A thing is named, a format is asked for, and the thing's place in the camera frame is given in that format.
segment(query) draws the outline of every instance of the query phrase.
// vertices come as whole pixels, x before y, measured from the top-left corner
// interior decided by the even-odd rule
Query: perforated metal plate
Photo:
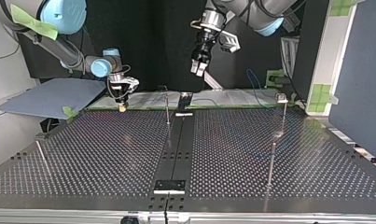
[[[194,116],[185,211],[376,214],[376,167],[299,109]]]
[[[83,114],[42,144],[46,160],[38,147],[16,157],[0,174],[0,196],[146,210],[168,136],[163,111]]]

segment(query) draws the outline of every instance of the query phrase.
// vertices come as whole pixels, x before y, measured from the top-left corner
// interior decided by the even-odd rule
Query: gray robot arm
[[[86,19],[85,0],[0,0],[0,22],[14,32],[32,39],[35,44],[59,59],[65,68],[82,71],[84,74],[93,73],[97,77],[108,77],[110,94],[119,104],[120,110],[125,109],[128,94],[136,89],[139,81],[124,76],[130,66],[122,64],[118,49],[105,49],[103,57],[85,57],[75,45],[62,37],[53,40],[16,24],[11,16],[11,5],[21,8],[39,21],[55,25],[59,34],[70,35],[83,26]]]
[[[227,13],[232,12],[261,35],[272,35],[283,23],[281,16],[297,0],[207,0],[205,11],[191,27],[199,29],[190,72],[202,77],[211,62],[211,50],[221,36],[221,49],[233,53],[240,49],[238,37],[225,31]]]

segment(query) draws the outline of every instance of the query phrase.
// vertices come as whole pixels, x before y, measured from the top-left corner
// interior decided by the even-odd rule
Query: metal bracket
[[[185,194],[185,180],[158,180],[155,185],[155,194]]]

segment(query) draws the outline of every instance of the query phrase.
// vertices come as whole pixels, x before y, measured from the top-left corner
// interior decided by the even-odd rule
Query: white wall
[[[10,54],[17,46],[0,23],[0,56]],[[0,59],[0,104],[34,86],[35,80],[29,76],[21,49],[10,57]],[[41,132],[38,123],[41,120],[0,112],[0,163],[34,142],[35,135]]]
[[[16,50],[18,44],[0,23],[0,56]],[[21,49],[13,56],[0,60],[0,99],[35,86],[30,78]]]

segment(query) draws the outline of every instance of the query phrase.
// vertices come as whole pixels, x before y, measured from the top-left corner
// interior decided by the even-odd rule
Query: blue cable
[[[264,108],[269,108],[268,106],[263,105],[263,104],[259,101],[258,96],[257,96],[257,91],[255,90],[255,84],[254,84],[254,82],[252,81],[252,78],[249,76],[249,73],[250,73],[250,72],[254,75],[254,77],[256,77],[256,76],[255,76],[255,73],[252,71],[252,69],[246,69],[246,76],[248,77],[249,82],[251,82],[252,88],[254,89],[255,98],[257,98],[257,101],[258,101],[258,103],[259,103],[260,106],[262,106],[262,107],[264,107]]]

